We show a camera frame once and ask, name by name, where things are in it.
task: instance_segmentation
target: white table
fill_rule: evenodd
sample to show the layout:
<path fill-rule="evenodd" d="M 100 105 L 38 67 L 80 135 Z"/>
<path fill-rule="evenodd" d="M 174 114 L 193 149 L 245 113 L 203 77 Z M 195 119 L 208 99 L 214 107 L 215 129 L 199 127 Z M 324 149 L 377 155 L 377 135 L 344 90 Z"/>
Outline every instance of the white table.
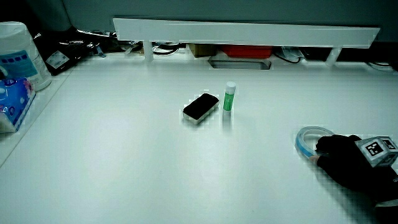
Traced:
<path fill-rule="evenodd" d="M 0 168 L 0 223 L 374 222 L 366 197 L 309 164 L 294 137 L 318 125 L 398 142 L 396 75 L 164 59 L 109 54 L 76 66 Z M 199 126 L 182 119 L 205 90 L 223 102 L 228 81 L 230 121 L 222 110 Z"/>

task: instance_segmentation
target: black glove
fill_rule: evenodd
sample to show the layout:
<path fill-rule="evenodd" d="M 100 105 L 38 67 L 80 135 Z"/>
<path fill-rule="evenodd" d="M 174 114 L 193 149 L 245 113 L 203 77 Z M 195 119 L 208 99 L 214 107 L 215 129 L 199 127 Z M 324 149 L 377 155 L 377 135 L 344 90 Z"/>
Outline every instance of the black glove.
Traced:
<path fill-rule="evenodd" d="M 325 136 L 319 139 L 317 151 L 327 153 L 321 156 L 318 166 L 340 185 L 355 191 L 364 191 L 367 178 L 372 167 L 361 154 L 355 141 L 357 136 Z"/>
<path fill-rule="evenodd" d="M 397 174 L 390 167 L 372 168 L 355 141 L 358 136 L 325 136 L 318 140 L 317 151 L 326 153 L 317 161 L 326 173 L 340 185 L 366 193 L 375 202 L 398 198 Z"/>

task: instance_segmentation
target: wet wipes canister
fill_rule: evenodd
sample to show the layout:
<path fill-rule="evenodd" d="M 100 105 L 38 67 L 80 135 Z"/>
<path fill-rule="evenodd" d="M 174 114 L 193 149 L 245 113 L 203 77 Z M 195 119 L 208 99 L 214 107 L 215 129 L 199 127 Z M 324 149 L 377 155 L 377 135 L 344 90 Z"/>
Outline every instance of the wet wipes canister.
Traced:
<path fill-rule="evenodd" d="M 51 74 L 25 24 L 0 22 L 0 77 L 27 78 L 35 91 L 51 83 Z"/>

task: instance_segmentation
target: blue packaging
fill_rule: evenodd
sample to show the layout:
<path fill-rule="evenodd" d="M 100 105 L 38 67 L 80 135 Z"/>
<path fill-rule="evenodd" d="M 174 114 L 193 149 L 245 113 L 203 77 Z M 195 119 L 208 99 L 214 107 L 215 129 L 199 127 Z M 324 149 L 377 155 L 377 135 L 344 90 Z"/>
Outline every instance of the blue packaging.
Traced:
<path fill-rule="evenodd" d="M 26 78 L 0 80 L 0 133 L 18 131 L 35 96 Z"/>

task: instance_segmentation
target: glue stick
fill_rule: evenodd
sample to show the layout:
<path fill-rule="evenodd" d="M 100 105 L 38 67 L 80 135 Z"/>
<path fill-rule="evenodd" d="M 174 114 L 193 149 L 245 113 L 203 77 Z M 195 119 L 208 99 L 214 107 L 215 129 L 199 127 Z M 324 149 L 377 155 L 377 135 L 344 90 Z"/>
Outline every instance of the glue stick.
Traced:
<path fill-rule="evenodd" d="M 224 107 L 223 107 L 225 111 L 231 111 L 232 109 L 232 102 L 234 101 L 235 89 L 236 89 L 235 82 L 226 83 Z"/>

